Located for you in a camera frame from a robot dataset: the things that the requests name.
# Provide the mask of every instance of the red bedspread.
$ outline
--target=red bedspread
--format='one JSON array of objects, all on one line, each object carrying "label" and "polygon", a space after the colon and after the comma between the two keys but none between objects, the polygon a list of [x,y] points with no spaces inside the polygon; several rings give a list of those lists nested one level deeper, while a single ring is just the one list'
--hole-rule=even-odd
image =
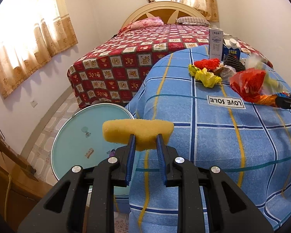
[{"label": "red bedspread", "polygon": [[[79,107],[83,109],[96,100],[129,102],[159,59],[178,50],[208,45],[208,39],[207,27],[167,24],[130,31],[107,41],[68,70]],[[247,54],[261,55],[244,42],[240,45]]]}]

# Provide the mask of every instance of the blue checkered blanket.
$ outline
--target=blue checkered blanket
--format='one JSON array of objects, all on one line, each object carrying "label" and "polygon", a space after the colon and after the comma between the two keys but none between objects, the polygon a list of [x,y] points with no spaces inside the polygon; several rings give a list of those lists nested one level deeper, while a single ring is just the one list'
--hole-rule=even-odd
[{"label": "blue checkered blanket", "polygon": [[[229,84],[205,88],[187,69],[205,58],[206,46],[162,58],[126,108],[135,118],[173,122],[168,145],[196,166],[223,169],[277,229],[291,215],[291,111],[246,102],[241,106]],[[264,68],[291,91],[275,71]],[[227,108],[219,99],[239,101],[239,106]],[[130,233],[140,228],[142,233],[177,232],[178,188],[163,186],[155,150],[140,155],[129,204]],[[205,203],[204,217],[208,230]]]}]

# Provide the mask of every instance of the red plastic bag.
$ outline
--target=red plastic bag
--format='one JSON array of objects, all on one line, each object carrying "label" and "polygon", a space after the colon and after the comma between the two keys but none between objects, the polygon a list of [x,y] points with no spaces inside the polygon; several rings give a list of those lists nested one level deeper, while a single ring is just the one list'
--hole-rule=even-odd
[{"label": "red plastic bag", "polygon": [[254,68],[238,72],[230,78],[230,87],[246,102],[257,103],[265,75],[266,71]]}]

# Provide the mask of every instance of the wall outlet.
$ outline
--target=wall outlet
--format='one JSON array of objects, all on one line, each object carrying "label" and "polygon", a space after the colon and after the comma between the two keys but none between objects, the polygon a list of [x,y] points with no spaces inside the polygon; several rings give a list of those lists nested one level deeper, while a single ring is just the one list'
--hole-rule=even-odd
[{"label": "wall outlet", "polygon": [[38,103],[35,101],[35,100],[33,100],[32,102],[30,102],[30,104],[31,104],[31,106],[34,108],[36,105],[38,105]]}]

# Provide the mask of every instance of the black gripper frame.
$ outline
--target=black gripper frame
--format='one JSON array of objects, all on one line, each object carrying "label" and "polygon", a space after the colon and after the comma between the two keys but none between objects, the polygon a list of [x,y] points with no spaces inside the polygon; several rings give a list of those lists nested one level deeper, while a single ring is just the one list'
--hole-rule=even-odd
[{"label": "black gripper frame", "polygon": [[117,161],[103,160],[98,166],[75,172],[71,168],[38,202],[18,228],[18,233],[81,233],[89,186],[87,233],[114,233],[113,188],[126,187],[127,163],[134,157],[136,138],[115,152]]},{"label": "black gripper frame", "polygon": [[282,109],[291,109],[291,97],[281,97],[278,96],[275,100],[276,105]]},{"label": "black gripper frame", "polygon": [[205,233],[199,186],[203,186],[210,233],[274,233],[272,225],[226,173],[218,167],[213,169],[218,173],[196,167],[187,159],[182,162],[177,150],[164,144],[161,134],[156,144],[165,160],[166,187],[179,188],[178,233]]}]

